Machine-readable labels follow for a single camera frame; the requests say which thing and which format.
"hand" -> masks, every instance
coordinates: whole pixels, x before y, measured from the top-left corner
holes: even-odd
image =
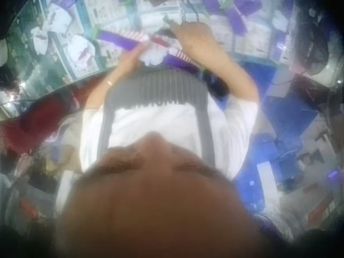
[[[139,60],[140,55],[147,49],[149,46],[150,41],[143,42],[137,45],[133,50],[130,52],[123,52],[119,64],[117,68],[112,72],[113,74],[120,75],[120,77],[124,77],[129,75],[135,69],[140,67],[141,61]]]
[[[184,53],[210,70],[214,62],[227,56],[204,23],[172,23],[170,29],[177,36]]]

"table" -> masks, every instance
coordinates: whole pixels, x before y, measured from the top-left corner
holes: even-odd
[[[248,21],[245,37],[233,34],[225,16],[209,15],[202,0],[192,0],[199,20],[207,23],[224,50],[236,60],[247,58],[254,62],[272,64],[269,47],[273,29],[271,19],[275,1],[262,0],[263,8]],[[45,55],[37,54],[32,30],[41,27],[48,16],[49,5],[63,7],[73,18],[66,33],[49,32]],[[152,34],[166,26],[162,18],[168,16],[181,23],[197,20],[195,11],[183,0],[167,0],[153,7],[149,0],[28,0],[13,21],[6,37],[8,61],[6,66],[17,78],[22,94],[17,99],[39,99],[65,85],[107,71],[118,64],[121,50],[106,41],[97,40],[94,30],[143,31]],[[67,45],[79,34],[92,42],[96,55],[86,68],[76,67],[66,53]],[[13,100],[0,96],[0,103]],[[16,116],[14,104],[4,107]]]

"red fabric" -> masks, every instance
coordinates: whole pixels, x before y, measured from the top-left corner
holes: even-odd
[[[82,89],[73,90],[74,97],[83,108],[88,96],[99,84],[102,76],[90,79]],[[18,155],[39,147],[59,127],[60,121],[68,115],[69,107],[51,94],[38,100],[20,117],[0,124],[5,147]]]

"purple object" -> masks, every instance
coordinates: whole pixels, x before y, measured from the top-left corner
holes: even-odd
[[[140,42],[136,40],[128,39],[118,34],[108,32],[108,31],[102,31],[102,30],[98,31],[97,39],[111,42],[115,44],[116,46],[119,46],[128,51],[134,49],[138,44],[140,44]],[[183,69],[192,74],[197,74],[199,71],[198,67],[196,67],[195,65],[185,62],[182,59],[179,59],[176,56],[173,56],[170,54],[167,54],[167,56],[165,56],[165,58],[163,59],[163,63],[168,66]]]
[[[51,3],[58,5],[61,8],[68,9],[78,0],[52,0]]]
[[[262,9],[261,0],[234,0],[233,5],[226,9],[221,9],[219,0],[203,0],[205,8],[209,14],[225,13],[236,35],[244,36],[247,32],[243,17],[247,17]]]
[[[192,63],[185,62],[170,54],[167,54],[165,56],[165,58],[163,59],[163,63],[168,66],[177,67],[182,70],[188,71],[191,74],[197,74],[199,71],[198,67],[196,67]]]
[[[223,12],[218,0],[203,0],[203,4],[210,15],[218,15]]]
[[[234,34],[244,36],[247,32],[247,28],[237,10],[235,8],[228,8],[225,10],[225,13],[230,20]]]
[[[136,40],[128,39],[118,34],[102,30],[99,30],[97,39],[114,43],[116,46],[124,48],[128,51],[133,50],[140,43]]]
[[[239,9],[239,11],[245,17],[252,15],[255,12],[258,12],[260,9],[263,8],[263,4],[262,4],[261,0],[247,1],[246,4],[244,4],[242,6],[237,6],[237,5],[235,5],[235,6]]]

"purple ribbon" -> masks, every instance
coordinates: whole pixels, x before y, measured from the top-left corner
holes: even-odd
[[[103,30],[98,31],[97,39],[114,43],[116,46],[119,46],[127,51],[133,50],[138,44],[140,44],[140,42],[136,40],[128,39],[121,35]]]
[[[197,74],[199,72],[199,68],[197,66],[171,54],[167,54],[164,57],[163,63],[167,66],[176,67],[181,70],[188,71],[191,74]]]
[[[96,36],[97,39],[104,40],[107,42],[111,42],[115,44],[116,46],[119,46],[127,51],[130,51],[134,49],[140,42],[133,40],[133,39],[128,39],[126,37],[123,37],[121,35],[108,32],[108,31],[103,31],[99,30]],[[180,58],[177,58],[176,56],[167,54],[164,59],[163,63],[172,66],[172,67],[177,67],[179,69],[188,71],[192,74],[197,74],[199,69],[197,66],[193,65],[192,63],[188,63]]]
[[[261,0],[234,0],[233,5],[226,9],[221,9],[218,0],[203,0],[203,4],[211,15],[225,13],[230,21],[234,34],[240,36],[244,36],[247,32],[241,15],[247,17],[263,7]]]

